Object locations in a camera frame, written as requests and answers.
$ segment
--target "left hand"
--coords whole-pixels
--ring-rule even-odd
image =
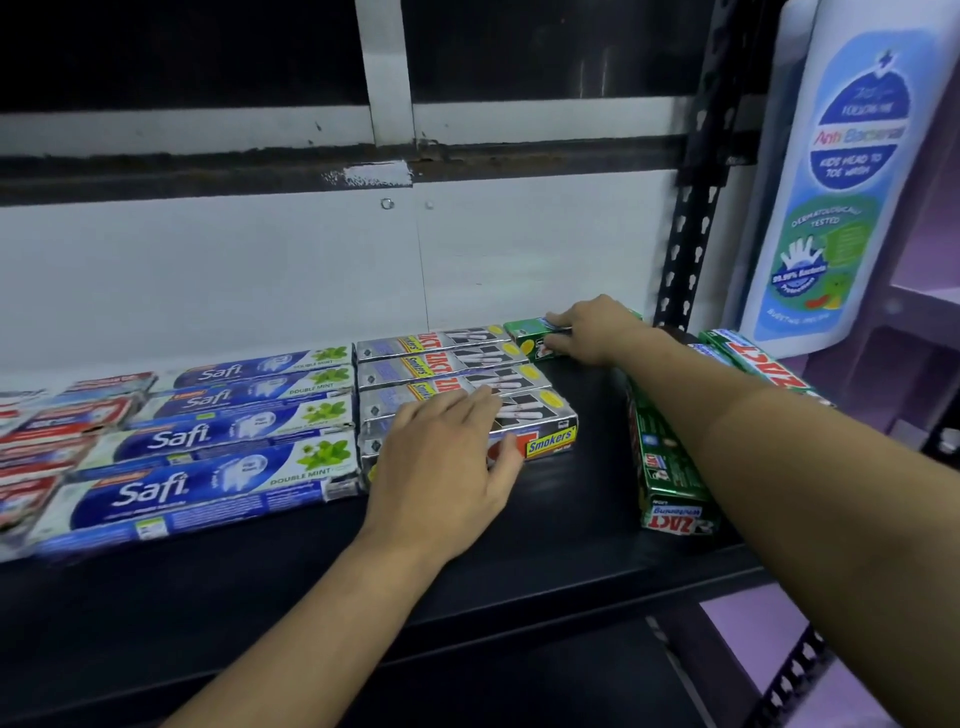
[[[358,539],[413,549],[442,566],[466,551],[503,510],[523,465],[507,435],[487,471],[487,443],[502,405],[489,387],[400,407],[377,462]]]

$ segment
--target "white wall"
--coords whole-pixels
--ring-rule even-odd
[[[674,174],[0,208],[0,384],[502,322],[601,292],[650,315]],[[698,326],[719,322],[752,178],[734,169],[721,192]]]

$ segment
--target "safi toothpaste box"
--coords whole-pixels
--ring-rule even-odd
[[[198,412],[258,407],[280,401],[313,400],[353,390],[356,377],[352,366],[262,376],[232,384],[185,389],[170,395],[149,398],[127,424],[128,428],[149,427],[189,418]]]
[[[27,539],[85,550],[254,518],[361,492],[352,432],[62,485]]]
[[[345,367],[353,362],[353,346],[311,349],[306,352],[288,352],[258,359],[225,361],[203,364],[191,369],[160,372],[150,388],[150,394],[163,395],[182,389],[205,387],[211,384],[229,384],[259,376],[312,372],[329,367]]]
[[[104,435],[69,474],[73,481],[190,463],[290,440],[353,430],[353,394],[281,401],[264,409],[228,409],[164,425]]]

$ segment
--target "bottle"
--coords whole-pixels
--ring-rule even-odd
[[[850,333],[958,51],[957,0],[821,0],[740,325],[775,358]]]

